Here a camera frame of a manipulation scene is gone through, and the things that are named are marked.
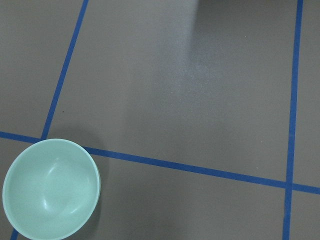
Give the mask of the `green bowl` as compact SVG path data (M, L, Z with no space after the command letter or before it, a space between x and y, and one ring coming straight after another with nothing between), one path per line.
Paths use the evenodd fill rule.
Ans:
M2 204L13 228L31 240L62 240L83 227L100 197L91 155L65 139L47 139L22 151L3 182Z

